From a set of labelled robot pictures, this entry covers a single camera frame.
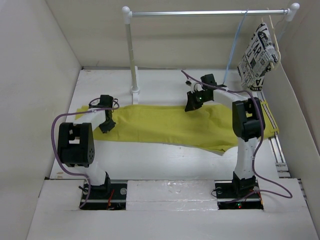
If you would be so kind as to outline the blue transparent plastic hanger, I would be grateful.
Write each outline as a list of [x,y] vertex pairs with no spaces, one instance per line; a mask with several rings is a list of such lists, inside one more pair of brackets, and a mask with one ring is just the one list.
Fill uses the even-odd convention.
[[227,62],[225,73],[224,73],[224,77],[223,77],[223,82],[222,82],[223,84],[226,83],[226,80],[227,80],[227,77],[228,77],[228,72],[229,72],[229,69],[230,69],[230,65],[232,63],[234,52],[235,52],[235,49],[236,49],[236,46],[237,46],[238,37],[239,37],[240,31],[241,31],[241,28],[243,26],[243,23],[244,23],[244,21],[246,19],[246,16],[248,14],[248,11],[249,11],[249,9],[247,9],[245,11],[245,13],[243,15],[243,18],[239,22],[237,30],[235,32],[234,39],[233,39],[232,46],[231,46],[231,50],[230,50],[230,54],[229,54],[229,58],[228,58],[228,62]]

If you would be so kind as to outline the aluminium side rail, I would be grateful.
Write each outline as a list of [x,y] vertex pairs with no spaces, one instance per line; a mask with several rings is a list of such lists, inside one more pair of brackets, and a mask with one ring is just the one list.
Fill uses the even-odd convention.
[[291,174],[288,169],[288,166],[282,151],[282,147],[278,138],[278,133],[279,133],[278,125],[269,108],[269,105],[267,103],[264,93],[258,92],[256,95],[261,102],[261,107],[263,109],[263,113],[265,114],[264,118],[265,118],[266,130],[268,135],[268,141],[275,159],[275,167],[278,172],[278,176],[281,179],[289,179],[291,178]]

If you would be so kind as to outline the yellow trousers with striped trim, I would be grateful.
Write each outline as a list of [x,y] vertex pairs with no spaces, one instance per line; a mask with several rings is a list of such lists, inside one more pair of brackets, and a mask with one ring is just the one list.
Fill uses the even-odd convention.
[[112,114],[115,127],[108,133],[93,131],[98,141],[162,143],[225,153],[238,146],[232,110],[222,104],[205,104],[194,111],[184,106],[127,105]]

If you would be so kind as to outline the newspaper print garment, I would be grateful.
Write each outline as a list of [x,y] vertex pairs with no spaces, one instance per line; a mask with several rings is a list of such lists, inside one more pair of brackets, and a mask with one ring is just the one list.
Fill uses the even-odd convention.
[[268,25],[262,22],[253,33],[237,71],[241,78],[243,90],[260,92],[266,73],[279,62],[278,53],[271,39]]

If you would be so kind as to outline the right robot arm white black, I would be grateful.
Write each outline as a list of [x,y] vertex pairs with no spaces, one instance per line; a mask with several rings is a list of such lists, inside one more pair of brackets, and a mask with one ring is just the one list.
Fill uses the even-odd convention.
[[238,199],[249,194],[256,186],[253,172],[253,158],[257,153],[259,138],[263,137],[265,121],[260,100],[251,93],[230,90],[224,84],[217,84],[213,74],[206,74],[200,81],[186,75],[186,84],[191,90],[187,92],[184,111],[195,111],[206,102],[216,102],[232,110],[232,130],[237,137],[237,161],[231,183],[217,185],[216,197],[221,199]]

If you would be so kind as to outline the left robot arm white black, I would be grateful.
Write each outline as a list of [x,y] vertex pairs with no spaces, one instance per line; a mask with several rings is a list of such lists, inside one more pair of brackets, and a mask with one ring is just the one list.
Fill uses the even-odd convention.
[[110,95],[101,95],[98,103],[88,104],[88,110],[78,114],[80,118],[59,125],[57,147],[54,154],[61,167],[75,168],[71,176],[84,177],[88,187],[82,188],[87,197],[107,198],[111,192],[111,180],[95,159],[94,131],[103,134],[110,132],[116,123],[112,119],[113,111],[119,108],[118,99]]

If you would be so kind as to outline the white clothes rack metal rail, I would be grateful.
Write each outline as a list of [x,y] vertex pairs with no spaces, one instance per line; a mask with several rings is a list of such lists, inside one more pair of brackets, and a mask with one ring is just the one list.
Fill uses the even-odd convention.
[[146,17],[215,17],[215,16],[284,16],[286,22],[291,22],[297,11],[300,9],[300,4],[295,2],[289,8],[278,10],[203,10],[203,11],[154,11],[154,12],[133,12],[128,6],[121,9],[123,22],[125,25],[125,33],[128,47],[129,65],[131,73],[131,89],[132,104],[139,103],[140,87],[138,84],[138,67],[135,64],[134,48],[131,33],[132,18]]

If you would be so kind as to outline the cream wooden hanger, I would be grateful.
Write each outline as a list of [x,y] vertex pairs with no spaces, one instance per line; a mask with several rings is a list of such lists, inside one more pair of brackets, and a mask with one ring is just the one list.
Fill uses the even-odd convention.
[[270,16],[269,20],[274,41],[272,41],[268,25],[261,18],[261,24],[253,35],[253,57],[249,57],[249,63],[253,64],[251,70],[259,78],[263,78],[266,72],[277,68],[281,61],[275,28]]

